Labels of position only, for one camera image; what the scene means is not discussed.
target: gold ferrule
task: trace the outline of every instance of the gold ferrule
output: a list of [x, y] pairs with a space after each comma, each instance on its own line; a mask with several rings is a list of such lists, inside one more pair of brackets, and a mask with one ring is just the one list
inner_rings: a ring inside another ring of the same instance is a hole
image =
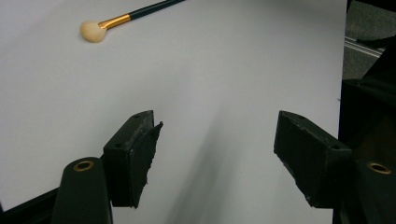
[[110, 29], [112, 27], [118, 26], [118, 25], [123, 24], [130, 20], [131, 20], [131, 17], [128, 14], [125, 14], [125, 15], [110, 19], [108, 21], [101, 21], [98, 23], [98, 25], [102, 29]]

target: bolt hole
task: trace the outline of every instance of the bolt hole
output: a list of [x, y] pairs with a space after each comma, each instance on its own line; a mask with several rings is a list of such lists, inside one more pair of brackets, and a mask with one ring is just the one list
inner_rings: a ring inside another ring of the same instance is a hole
[[93, 161], [81, 161], [74, 166], [77, 172], [86, 171], [93, 167]]
[[381, 175], [390, 175], [392, 171], [388, 169], [386, 166], [371, 162], [369, 163], [369, 168], [372, 169], [373, 171], [380, 173]]

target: sponge tip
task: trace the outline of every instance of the sponge tip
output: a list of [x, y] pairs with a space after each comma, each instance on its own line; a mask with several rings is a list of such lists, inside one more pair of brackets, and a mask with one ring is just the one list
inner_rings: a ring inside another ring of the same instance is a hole
[[107, 29], [100, 28], [98, 23], [99, 21], [84, 21], [79, 27], [82, 37], [92, 43], [101, 42], [105, 38]]

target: makeup brush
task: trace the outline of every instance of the makeup brush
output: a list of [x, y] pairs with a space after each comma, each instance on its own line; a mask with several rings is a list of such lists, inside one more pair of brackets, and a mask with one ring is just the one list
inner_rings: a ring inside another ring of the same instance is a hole
[[143, 7], [133, 12], [118, 16], [108, 21], [84, 21], [79, 27], [81, 35], [88, 41], [98, 43], [105, 37], [107, 29], [144, 17], [166, 7], [170, 7], [184, 0], [167, 0], [148, 7]]

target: brush handle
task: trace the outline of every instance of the brush handle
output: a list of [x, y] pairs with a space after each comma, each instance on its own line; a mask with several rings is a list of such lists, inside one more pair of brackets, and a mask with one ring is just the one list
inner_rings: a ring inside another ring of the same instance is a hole
[[140, 8], [138, 10], [135, 10], [133, 12], [128, 13], [129, 17], [131, 18], [131, 20], [136, 20], [140, 17], [144, 17], [150, 13], [156, 12], [158, 10], [161, 10], [163, 8], [166, 7], [170, 7], [174, 4], [177, 4], [179, 2], [183, 2], [184, 0], [167, 0], [167, 1], [163, 1], [148, 7], [143, 7]]

